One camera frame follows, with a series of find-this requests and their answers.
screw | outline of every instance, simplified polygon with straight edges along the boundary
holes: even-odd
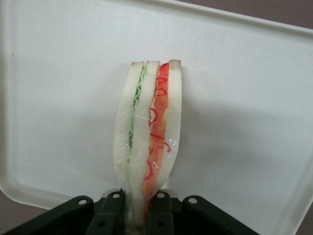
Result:
[[[113,194],[113,196],[112,196],[112,198],[119,198],[119,193],[115,193],[115,194]]]
[[[196,198],[191,197],[191,198],[188,199],[188,202],[190,204],[196,204],[198,201],[196,200]]]
[[[86,199],[82,199],[78,202],[79,205],[83,205],[83,204],[86,204],[87,203],[87,200]]]
[[[165,197],[165,194],[163,192],[159,192],[157,195],[156,195],[158,198],[164,198]]]

gray background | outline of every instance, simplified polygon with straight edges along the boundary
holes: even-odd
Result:
[[[312,0],[181,0],[220,10],[313,29]],[[20,204],[0,191],[0,234],[44,213],[46,210]],[[297,235],[313,234],[313,206]]]

white plastic tray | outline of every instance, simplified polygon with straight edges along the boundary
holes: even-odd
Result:
[[[132,61],[180,59],[170,188],[263,235],[313,198],[313,31],[177,1],[0,2],[0,185],[52,208],[117,188],[112,135]]]

plastic wrap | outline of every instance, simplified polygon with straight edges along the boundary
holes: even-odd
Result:
[[[126,193],[126,229],[143,233],[148,201],[168,179],[179,146],[179,60],[133,63],[116,117],[113,160]]]

tomato slice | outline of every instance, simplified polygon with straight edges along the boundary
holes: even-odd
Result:
[[[161,170],[164,146],[171,151],[165,142],[166,109],[168,107],[168,74],[169,63],[163,64],[156,78],[156,94],[152,102],[150,113],[149,157],[146,165],[146,177],[143,182],[144,199],[147,202],[155,193],[158,175]]]

